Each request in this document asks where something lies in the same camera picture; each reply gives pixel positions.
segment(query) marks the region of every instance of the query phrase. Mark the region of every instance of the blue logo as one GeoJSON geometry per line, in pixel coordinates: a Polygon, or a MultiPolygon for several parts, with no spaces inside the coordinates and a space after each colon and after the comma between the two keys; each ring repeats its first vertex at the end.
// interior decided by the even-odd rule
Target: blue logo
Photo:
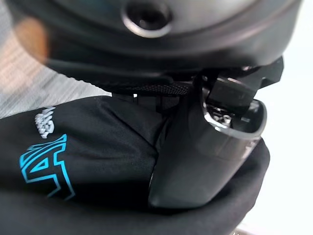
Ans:
{"type": "Polygon", "coordinates": [[[29,147],[20,157],[20,168],[25,182],[27,184],[40,181],[52,183],[53,188],[48,193],[48,197],[59,196],[68,200],[75,196],[65,162],[58,160],[58,155],[65,151],[66,146],[67,136],[63,135],[54,142],[29,147]]]}

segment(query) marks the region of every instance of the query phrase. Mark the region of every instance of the gray fabric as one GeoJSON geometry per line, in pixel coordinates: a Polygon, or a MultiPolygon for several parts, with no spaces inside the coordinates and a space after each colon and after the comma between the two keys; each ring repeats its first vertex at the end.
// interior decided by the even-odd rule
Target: gray fabric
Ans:
{"type": "Polygon", "coordinates": [[[94,95],[109,93],[58,74],[25,52],[0,0],[0,118],[94,95]]]}

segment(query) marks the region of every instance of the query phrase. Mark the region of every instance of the white background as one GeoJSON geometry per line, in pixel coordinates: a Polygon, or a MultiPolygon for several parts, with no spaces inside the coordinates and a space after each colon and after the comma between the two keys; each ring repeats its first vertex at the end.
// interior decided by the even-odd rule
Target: white background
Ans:
{"type": "Polygon", "coordinates": [[[257,235],[313,235],[313,0],[305,0],[285,52],[282,81],[260,90],[271,153],[255,208],[244,226],[257,235]]]}

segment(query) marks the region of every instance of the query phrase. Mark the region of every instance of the printed logo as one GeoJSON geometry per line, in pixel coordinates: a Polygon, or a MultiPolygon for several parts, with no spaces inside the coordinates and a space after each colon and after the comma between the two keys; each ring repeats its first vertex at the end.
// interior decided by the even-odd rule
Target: printed logo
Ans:
{"type": "Polygon", "coordinates": [[[54,142],[29,147],[20,157],[20,168],[25,182],[45,182],[48,197],[57,196],[68,200],[75,196],[65,162],[58,159],[66,145],[67,136],[63,135],[54,142]]]}
{"type": "Polygon", "coordinates": [[[35,123],[39,134],[43,139],[47,139],[49,134],[54,131],[54,124],[52,121],[52,114],[55,107],[46,108],[41,114],[35,116],[35,123]]]}

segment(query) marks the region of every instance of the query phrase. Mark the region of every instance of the black fabric bag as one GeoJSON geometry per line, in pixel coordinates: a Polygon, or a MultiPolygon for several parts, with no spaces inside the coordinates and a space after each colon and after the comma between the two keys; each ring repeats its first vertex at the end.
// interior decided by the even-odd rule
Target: black fabric bag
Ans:
{"type": "Polygon", "coordinates": [[[154,211],[149,181],[170,118],[90,97],[51,110],[54,130],[43,139],[44,110],[0,120],[2,235],[228,235],[253,207],[269,163],[260,141],[206,206],[154,211]]]}

